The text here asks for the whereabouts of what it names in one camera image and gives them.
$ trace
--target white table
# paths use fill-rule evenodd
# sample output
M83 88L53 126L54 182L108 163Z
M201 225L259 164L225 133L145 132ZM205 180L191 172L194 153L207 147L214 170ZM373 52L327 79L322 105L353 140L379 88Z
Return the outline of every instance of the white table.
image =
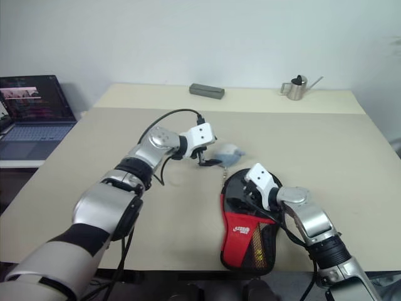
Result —
M179 107L201 110L219 143L247 152L230 173L261 162L285 185L307 187L365 270L401 270L401 163L351 92L313 91L293 102L276 90L227 89L214 100L190 95L187 87L130 84L110 87L1 216L0 260L19 262L67 229L80 194L120 162L163 110ZM182 113L161 124L180 132L195 118ZM154 182L143 196L125 267L225 270L222 170L173 161L165 178L165 187ZM100 267L115 268L119 258L120 244L112 243ZM311 269L306 252L282 231L275 269Z
M1 160L0 168L39 168L44 160Z

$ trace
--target table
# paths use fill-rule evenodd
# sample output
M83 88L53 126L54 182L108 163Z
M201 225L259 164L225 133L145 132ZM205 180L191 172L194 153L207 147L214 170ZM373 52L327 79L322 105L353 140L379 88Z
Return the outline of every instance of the table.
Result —
M0 168L39 168L44 160L1 160Z
M307 187L365 270L401 270L401 162L351 92L313 91L293 102L276 90L233 88L214 100L189 95L187 87L131 84L109 88L1 216L0 260L20 262L67 229L81 193L120 162L151 121L179 107L201 110L218 143L247 152L230 174L260 162L285 185ZM181 113L161 125L182 132L195 118ZM143 196L125 268L225 270L222 169L173 161L165 180ZM120 244L112 243L100 267L115 268L119 258ZM282 231L275 269L311 270L306 252Z

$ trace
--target black cable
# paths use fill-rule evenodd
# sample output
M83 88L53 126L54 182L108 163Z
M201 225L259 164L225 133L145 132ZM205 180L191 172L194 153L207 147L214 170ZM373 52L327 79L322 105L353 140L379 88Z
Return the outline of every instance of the black cable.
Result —
M121 254L124 254L125 250L125 237L121 239Z
M127 245L125 246L122 258L120 260L120 264L118 265L118 268L116 269L116 271L115 271L115 273L113 275L112 281L111 281L110 285L107 288L107 291L106 291L106 293L105 293L105 295L103 297L103 301L107 301L107 299L109 298L109 296L110 296L110 294L111 294L111 292L112 292L112 290L114 288L114 285L116 284L116 282L118 281L118 279L120 278L120 276L122 274L122 271L123 271L123 268L124 268L124 262L125 262L125 259L126 259L127 254L128 254L128 250L130 249L130 245L131 245L131 242L132 242L132 237L133 237L133 230L131 231L131 233L130 233L130 235L128 237Z
M94 296L97 296L102 290L104 290L105 288L109 287L110 284L111 284L111 282L108 282L108 283L105 283L103 285L100 285L95 290L92 290L90 293L87 293L85 296L83 296L80 301L90 301L90 300L92 300L94 298Z
M110 282L101 284L95 290L91 291L90 293L87 293L84 297L82 297L81 301L90 301L93 298L95 298L94 296L97 296L102 290L104 290L106 288L110 288L111 286L114 287L115 282L117 282L117 280L120 278L121 270L124 268L125 259L127 257L128 250L129 250L131 242L132 242L132 236L133 236L133 230L131 231L130 236L128 237L127 245L125 245L124 248L122 248L120 263L118 264L118 267L112 276L112 280Z
M163 119L166 118L167 116L170 116L170 115L172 115L172 114L174 114L174 113L178 113L178 112L192 112L192 113L195 113L195 114L197 115L197 118L198 118L198 119L199 119L199 118L202 118L202 115L201 115L198 111L192 110L191 108L180 108L180 109L178 109L178 110L170 111L170 112L168 112L168 113L166 113L166 114L160 116L160 117L159 117L158 119L156 119L155 121L153 121L153 122L146 128L146 130L144 130L144 132L142 133L142 135L140 136L140 138L139 138L139 140L138 140L138 144L142 141L142 139L145 137L145 135L147 134L147 132L150 131L150 129L151 129L152 127L154 127L158 122L160 122L161 120L163 120Z
M89 283L89 285L93 285L93 286L97 286L97 287L102 285L102 284L104 284L104 283L102 283L102 282L100 282L99 280L96 280L96 279L92 279L91 282ZM88 301L89 300L93 300L94 298L96 298L99 295L99 293L100 293L100 291L97 292L96 294L94 294L94 296L92 296L91 298L89 298Z
M310 293L311 289L313 288L313 285L316 282L316 279L318 278L318 265L316 264L316 262L313 260L313 274L312 274L312 279L308 285L308 287L306 288L305 292L303 293L302 297L300 298L299 301L305 301L306 297L308 296L308 294Z
M172 156L167 157L166 160L164 160L163 165L162 165L162 168L161 168L161 170L160 170L160 178L159 178L158 176L156 176L155 174L153 175L153 177L155 177L156 180L158 180L158 182L161 183L161 185L163 185L163 186L164 186L164 184L165 184L165 183L164 183L164 168L165 168L167 162L168 162L171 158L172 158Z
M301 241L294 233L291 232L291 230L289 230L287 228L287 226L285 225L285 222L281 222L279 221L273 214L269 213L269 211L265 211L263 209L261 209L259 206L257 206L256 204L252 203L251 201L246 199L246 203L248 205L250 205L250 207L252 207L254 210L256 210L257 212L261 213L262 215L272 219L274 222L276 222L281 229L284 230L284 232L287 234L288 238L295 243L296 245L302 246L303 248L306 247L306 244Z

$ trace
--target laptop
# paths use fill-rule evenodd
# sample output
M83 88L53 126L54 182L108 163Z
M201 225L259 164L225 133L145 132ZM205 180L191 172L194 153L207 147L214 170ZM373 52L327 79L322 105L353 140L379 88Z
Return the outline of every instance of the laptop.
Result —
M14 122L0 160L45 160L76 124L54 75L0 77L0 101Z

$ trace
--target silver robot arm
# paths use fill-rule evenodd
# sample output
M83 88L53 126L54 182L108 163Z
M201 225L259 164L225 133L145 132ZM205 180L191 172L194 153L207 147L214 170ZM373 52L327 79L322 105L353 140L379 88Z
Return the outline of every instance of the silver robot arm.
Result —
M0 300L79 300L111 241L127 236L142 207L142 194L165 156L203 158L214 143L210 124L180 135L154 127L114 169L82 194L73 224L33 251L0 283Z
M311 201L307 189L278 188L270 173L259 163L249 170L245 181L251 182L260 192L265 210L282 208L294 219L310 258L318 265L318 283L328 288L328 300L381 300L327 214Z

